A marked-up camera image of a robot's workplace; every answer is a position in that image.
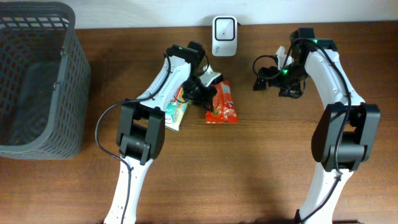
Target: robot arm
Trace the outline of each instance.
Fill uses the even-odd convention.
[[[283,47],[277,52],[275,58],[278,67],[261,68],[258,71],[253,90],[264,90],[268,83],[269,86],[280,88],[279,96],[299,98],[305,91],[301,90],[300,82],[304,81],[305,84],[307,77],[312,77],[315,82],[325,111],[311,143],[313,158],[317,162],[314,178],[306,201],[297,210],[295,223],[331,224],[345,183],[359,164],[370,156],[380,111],[376,105],[367,105],[355,92],[341,67],[332,40],[316,39],[312,28],[300,28],[290,36],[290,40],[292,46],[287,55],[284,55]],[[294,60],[289,57],[290,51]],[[350,105],[345,85],[351,93],[348,95],[351,98]],[[335,145],[348,109],[349,124],[356,129],[341,135],[337,155],[340,175],[335,166]]]
[[[121,168],[111,209],[104,223],[135,223],[138,198],[145,174],[162,149],[165,135],[165,109],[180,86],[184,100],[206,109],[213,108],[216,89],[205,87],[196,77],[205,56],[200,44],[168,48],[164,65],[150,87],[133,103],[122,105],[116,144],[120,146]],[[147,119],[142,127],[134,120]]]

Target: red snack bag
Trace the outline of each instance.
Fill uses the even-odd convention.
[[[237,123],[229,81],[215,85],[217,94],[213,97],[214,111],[206,113],[206,123]]]

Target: basket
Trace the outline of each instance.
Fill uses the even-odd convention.
[[[91,72],[74,27],[66,4],[0,3],[0,156],[80,151]]]

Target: snack packet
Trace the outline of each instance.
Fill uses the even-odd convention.
[[[214,111],[206,113],[206,123],[237,123],[229,81],[222,81],[214,87],[217,89],[213,97]]]

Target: gray bin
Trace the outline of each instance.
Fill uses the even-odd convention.
[[[66,4],[0,3],[0,156],[80,151],[91,72],[74,27]]]

